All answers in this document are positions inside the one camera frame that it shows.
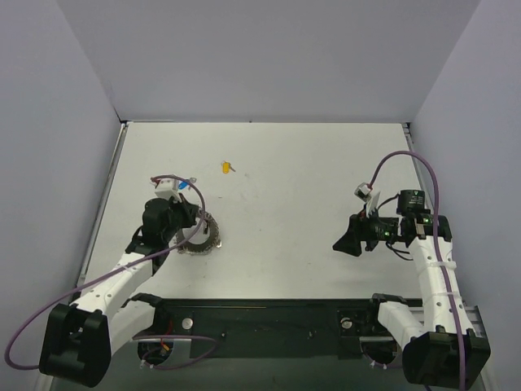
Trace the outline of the large metal keyring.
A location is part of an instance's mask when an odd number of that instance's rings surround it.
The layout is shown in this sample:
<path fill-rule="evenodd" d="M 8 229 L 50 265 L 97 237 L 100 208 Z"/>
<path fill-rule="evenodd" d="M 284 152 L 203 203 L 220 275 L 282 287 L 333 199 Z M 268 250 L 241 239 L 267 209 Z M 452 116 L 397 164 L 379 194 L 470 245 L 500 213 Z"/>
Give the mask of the large metal keyring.
<path fill-rule="evenodd" d="M 202 213 L 199 210 L 196 214 L 196 225 L 203 219 L 202 225 L 196 229 L 194 226 L 183 228 L 176 233 L 173 242 L 177 244 L 183 241 L 188 235 L 194 234 L 184 244 L 177 247 L 179 253 L 191 256 L 202 256 L 209 254 L 213 249 L 221 246 L 220 229 L 215 218 L 209 212 Z"/>

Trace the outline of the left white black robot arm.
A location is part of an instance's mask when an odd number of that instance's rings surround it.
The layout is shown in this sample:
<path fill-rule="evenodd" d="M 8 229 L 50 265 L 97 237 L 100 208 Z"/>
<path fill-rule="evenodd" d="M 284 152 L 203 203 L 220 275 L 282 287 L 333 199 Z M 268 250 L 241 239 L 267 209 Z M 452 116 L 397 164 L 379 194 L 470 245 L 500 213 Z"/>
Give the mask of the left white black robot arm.
<path fill-rule="evenodd" d="M 38 370 L 45 375 L 96 386 L 116 351 L 111 323 L 130 295 L 163 265 L 170 242 L 184 229 L 200 228 L 205 204 L 183 195 L 145 203 L 142 224 L 116 266 L 81 287 L 82 296 L 49 313 Z"/>

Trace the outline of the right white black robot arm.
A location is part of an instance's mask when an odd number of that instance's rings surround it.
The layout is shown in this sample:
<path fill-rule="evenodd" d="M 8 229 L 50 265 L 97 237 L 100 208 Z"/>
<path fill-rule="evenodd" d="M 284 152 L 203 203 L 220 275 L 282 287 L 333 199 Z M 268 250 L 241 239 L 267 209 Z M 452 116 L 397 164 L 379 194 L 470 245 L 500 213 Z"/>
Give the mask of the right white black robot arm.
<path fill-rule="evenodd" d="M 402 190 L 395 195 L 396 217 L 380 216 L 380 193 L 368 184 L 361 184 L 355 194 L 364 203 L 362 210 L 350 216 L 347 231 L 332 248 L 359 257 L 380 243 L 388 248 L 403 243 L 418 276 L 423 312 L 418 320 L 405 298 L 375 293 L 363 314 L 366 328 L 393 337 L 411 384 L 470 389 L 491 349 L 466 313 L 447 218 L 427 208 L 424 191 Z"/>

